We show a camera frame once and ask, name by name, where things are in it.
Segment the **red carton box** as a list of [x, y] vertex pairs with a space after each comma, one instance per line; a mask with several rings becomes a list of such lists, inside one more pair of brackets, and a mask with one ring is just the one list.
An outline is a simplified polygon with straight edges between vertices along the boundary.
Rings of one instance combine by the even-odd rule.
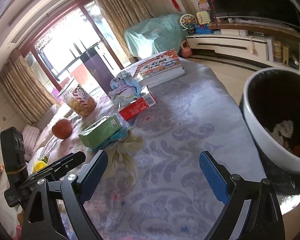
[[130, 102], [126, 106], [119, 105], [119, 114], [126, 121], [137, 116], [142, 111], [154, 106], [156, 104], [156, 100], [149, 90], [148, 86], [144, 86], [141, 90], [141, 95], [139, 98]]

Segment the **balcony sliding door frame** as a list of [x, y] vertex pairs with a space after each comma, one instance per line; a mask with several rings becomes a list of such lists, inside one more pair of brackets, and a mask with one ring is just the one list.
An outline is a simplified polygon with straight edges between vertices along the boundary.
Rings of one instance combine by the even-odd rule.
[[98, 87], [79, 58], [96, 49], [111, 74], [130, 62], [93, 0], [73, 0], [46, 16], [19, 46], [32, 72], [50, 92], [75, 78], [88, 92]]

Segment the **clear jar of snacks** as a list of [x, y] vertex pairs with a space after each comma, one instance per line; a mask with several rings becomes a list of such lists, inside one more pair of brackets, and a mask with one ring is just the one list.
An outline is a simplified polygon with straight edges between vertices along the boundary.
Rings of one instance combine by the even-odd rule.
[[62, 93], [63, 101], [78, 115], [85, 118], [95, 109], [96, 101], [77, 83], [69, 85]]

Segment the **white tv cabinet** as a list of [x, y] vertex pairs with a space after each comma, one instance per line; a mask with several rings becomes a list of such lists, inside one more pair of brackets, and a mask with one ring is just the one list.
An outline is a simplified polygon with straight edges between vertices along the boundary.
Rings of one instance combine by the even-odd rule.
[[300, 72], [300, 42], [263, 33], [221, 29], [187, 36], [196, 56], [223, 57], [257, 67], [287, 67]]

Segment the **red apple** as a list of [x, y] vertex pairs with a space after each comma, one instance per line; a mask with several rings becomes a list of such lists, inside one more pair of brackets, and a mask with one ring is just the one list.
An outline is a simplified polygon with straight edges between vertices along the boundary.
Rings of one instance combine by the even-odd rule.
[[72, 133], [71, 122], [66, 118], [58, 120], [52, 127], [52, 133], [59, 139], [67, 139]]

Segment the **crumpled blue white cloth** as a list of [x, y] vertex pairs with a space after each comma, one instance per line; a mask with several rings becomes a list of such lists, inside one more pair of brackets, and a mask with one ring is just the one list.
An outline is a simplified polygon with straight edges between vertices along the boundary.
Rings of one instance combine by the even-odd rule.
[[110, 81], [111, 91], [108, 96], [114, 105], [126, 106], [141, 95], [142, 88], [138, 81], [125, 70]]

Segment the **white trash bin black liner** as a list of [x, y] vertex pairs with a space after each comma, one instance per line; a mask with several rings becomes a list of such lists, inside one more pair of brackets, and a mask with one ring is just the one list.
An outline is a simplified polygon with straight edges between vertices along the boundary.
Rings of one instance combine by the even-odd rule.
[[273, 67], [255, 72], [239, 107], [275, 191], [300, 194], [300, 73]]

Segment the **purple thermos bottle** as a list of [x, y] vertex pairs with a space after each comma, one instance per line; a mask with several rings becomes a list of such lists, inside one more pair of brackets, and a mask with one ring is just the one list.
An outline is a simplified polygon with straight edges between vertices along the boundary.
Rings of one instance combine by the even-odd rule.
[[79, 57], [89, 73], [97, 81], [103, 91], [109, 95], [113, 89], [110, 86], [111, 80], [114, 78], [107, 65], [101, 59], [94, 47], [87, 49]]

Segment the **yellow foam fruit net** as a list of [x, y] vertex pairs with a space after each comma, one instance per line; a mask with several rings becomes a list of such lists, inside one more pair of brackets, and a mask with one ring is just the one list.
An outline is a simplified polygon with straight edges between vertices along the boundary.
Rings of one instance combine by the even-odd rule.
[[34, 165], [33, 165], [33, 173], [38, 172], [39, 170], [44, 168], [46, 165], [47, 165], [47, 163], [42, 161], [42, 160], [39, 160], [39, 161], [35, 162]]

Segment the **floral lavender tablecloth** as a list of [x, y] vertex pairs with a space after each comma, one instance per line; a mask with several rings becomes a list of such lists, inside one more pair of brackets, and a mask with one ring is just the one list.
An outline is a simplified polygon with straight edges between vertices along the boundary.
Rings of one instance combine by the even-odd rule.
[[235, 100], [211, 62], [151, 89], [155, 105], [123, 121], [128, 137], [107, 147], [108, 167], [84, 207], [104, 239], [203, 239], [223, 204], [199, 167], [209, 151], [230, 173], [266, 175]]

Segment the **stack of picture books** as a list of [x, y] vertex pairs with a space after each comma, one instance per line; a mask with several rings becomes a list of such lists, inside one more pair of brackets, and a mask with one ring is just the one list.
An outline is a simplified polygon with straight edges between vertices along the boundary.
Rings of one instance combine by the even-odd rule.
[[185, 75], [185, 69], [177, 52], [171, 49], [157, 53], [140, 62], [133, 77], [141, 87], [152, 88], [183, 75]]

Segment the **toy ferris wheel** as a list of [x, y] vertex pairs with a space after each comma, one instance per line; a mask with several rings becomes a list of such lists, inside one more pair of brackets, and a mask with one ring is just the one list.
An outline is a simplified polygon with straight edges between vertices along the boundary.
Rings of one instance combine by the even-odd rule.
[[197, 25], [197, 19], [191, 14], [184, 14], [179, 18], [179, 24], [182, 31], [187, 31], [188, 34], [194, 34]]

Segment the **teal covered furniture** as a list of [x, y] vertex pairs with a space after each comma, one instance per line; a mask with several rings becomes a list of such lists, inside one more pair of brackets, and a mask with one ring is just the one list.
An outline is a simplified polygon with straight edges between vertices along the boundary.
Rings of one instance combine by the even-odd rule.
[[163, 51], [178, 51], [187, 36], [187, 31], [181, 29], [179, 18], [178, 14], [166, 14], [127, 28], [123, 35], [130, 54], [146, 59]]

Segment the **right beige curtain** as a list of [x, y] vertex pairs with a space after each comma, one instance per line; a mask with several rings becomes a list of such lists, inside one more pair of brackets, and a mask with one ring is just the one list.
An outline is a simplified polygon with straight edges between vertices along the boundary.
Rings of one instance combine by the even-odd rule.
[[93, 0], [100, 8], [102, 15], [108, 22], [121, 48], [130, 61], [133, 60], [125, 38], [124, 31], [145, 20], [151, 18], [143, 0]]

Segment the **striped sofa cushion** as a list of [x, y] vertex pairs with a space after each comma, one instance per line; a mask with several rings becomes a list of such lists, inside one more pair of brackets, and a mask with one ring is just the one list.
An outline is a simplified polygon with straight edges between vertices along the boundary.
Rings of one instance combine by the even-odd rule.
[[27, 124], [23, 131], [24, 149], [26, 154], [31, 154], [40, 135], [40, 129]]

